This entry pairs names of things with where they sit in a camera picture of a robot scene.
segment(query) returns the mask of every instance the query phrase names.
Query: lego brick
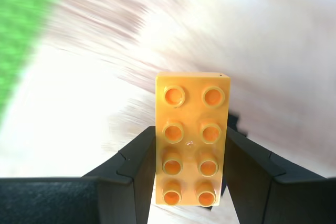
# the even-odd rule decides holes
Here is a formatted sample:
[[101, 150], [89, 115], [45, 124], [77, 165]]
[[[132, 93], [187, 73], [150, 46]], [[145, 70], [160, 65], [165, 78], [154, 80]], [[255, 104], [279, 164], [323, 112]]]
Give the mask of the lego brick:
[[157, 204], [219, 204], [229, 90], [222, 73], [157, 75]]

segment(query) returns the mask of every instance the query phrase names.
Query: green lego baseplate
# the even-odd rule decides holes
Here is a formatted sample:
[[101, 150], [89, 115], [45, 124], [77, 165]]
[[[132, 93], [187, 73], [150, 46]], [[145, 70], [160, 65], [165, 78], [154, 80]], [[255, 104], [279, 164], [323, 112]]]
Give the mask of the green lego baseplate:
[[0, 0], [0, 123], [50, 0]]

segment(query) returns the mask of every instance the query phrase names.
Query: black plastic part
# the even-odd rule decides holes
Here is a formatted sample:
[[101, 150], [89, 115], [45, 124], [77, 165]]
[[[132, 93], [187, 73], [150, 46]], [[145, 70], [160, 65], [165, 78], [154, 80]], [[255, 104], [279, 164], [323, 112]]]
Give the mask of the black plastic part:
[[224, 176], [240, 224], [335, 224], [336, 179], [323, 178], [228, 128]]
[[155, 175], [155, 127], [82, 178], [0, 179], [1, 224], [145, 224]]
[[232, 130], [239, 132], [243, 136], [247, 136], [247, 133], [238, 129], [239, 115], [233, 112], [229, 112], [227, 117], [227, 126]]

